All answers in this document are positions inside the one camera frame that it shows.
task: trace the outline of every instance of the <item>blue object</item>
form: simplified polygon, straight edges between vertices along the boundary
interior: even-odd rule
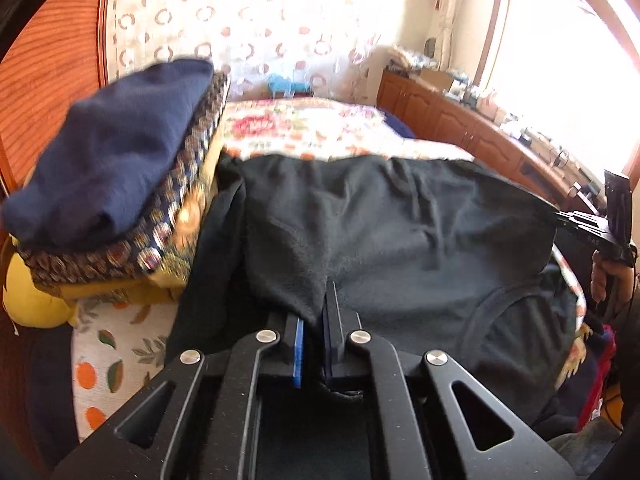
[[[269,76],[267,86],[269,87],[271,98],[275,98],[278,92],[283,92],[285,97],[291,97],[295,92],[311,92],[311,86],[308,83],[296,83],[277,74]]]
[[[404,124],[400,119],[398,119],[395,115],[387,112],[386,110],[380,109],[382,114],[385,117],[386,125],[395,131],[400,137],[404,137],[405,139],[416,139],[417,137],[411,131],[406,124]]]
[[[305,334],[305,324],[298,318],[296,325],[296,341],[293,352],[293,385],[296,388],[302,386],[302,341]]]
[[[213,66],[179,59],[73,104],[33,178],[8,197],[5,228],[43,249],[93,250],[129,230],[174,164]]]

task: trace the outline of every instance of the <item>silver bolt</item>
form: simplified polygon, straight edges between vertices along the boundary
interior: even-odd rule
[[[261,343],[272,343],[276,341],[278,335],[273,330],[260,330],[255,338]]]
[[[197,350],[185,350],[180,354],[180,361],[184,365],[194,365],[200,360],[200,352]]]
[[[371,334],[366,330],[356,330],[351,332],[351,340],[356,344],[364,345],[371,341]]]
[[[427,352],[427,361],[430,365],[434,366],[442,366],[449,360],[447,354],[445,354],[442,350],[431,350]]]

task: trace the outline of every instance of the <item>cardboard box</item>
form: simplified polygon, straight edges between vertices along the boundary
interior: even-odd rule
[[[451,85],[454,81],[446,72],[432,70],[431,68],[423,68],[420,72],[420,79],[436,87],[438,90],[444,90],[445,92],[451,90]]]

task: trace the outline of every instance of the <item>black fleece fabric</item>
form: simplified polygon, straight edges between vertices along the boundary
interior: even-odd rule
[[[332,280],[365,330],[447,351],[526,423],[550,400],[576,301],[549,259],[553,206],[465,161],[223,156],[217,175],[168,360],[229,348],[271,310],[319,345]]]

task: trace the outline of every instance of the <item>curtain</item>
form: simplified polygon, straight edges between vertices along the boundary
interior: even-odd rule
[[[440,0],[440,22],[436,39],[436,58],[440,70],[448,70],[451,62],[451,38],[453,24],[462,0]]]
[[[266,97],[271,74],[365,102],[388,0],[110,0],[109,80],[178,56],[231,74],[231,99]]]

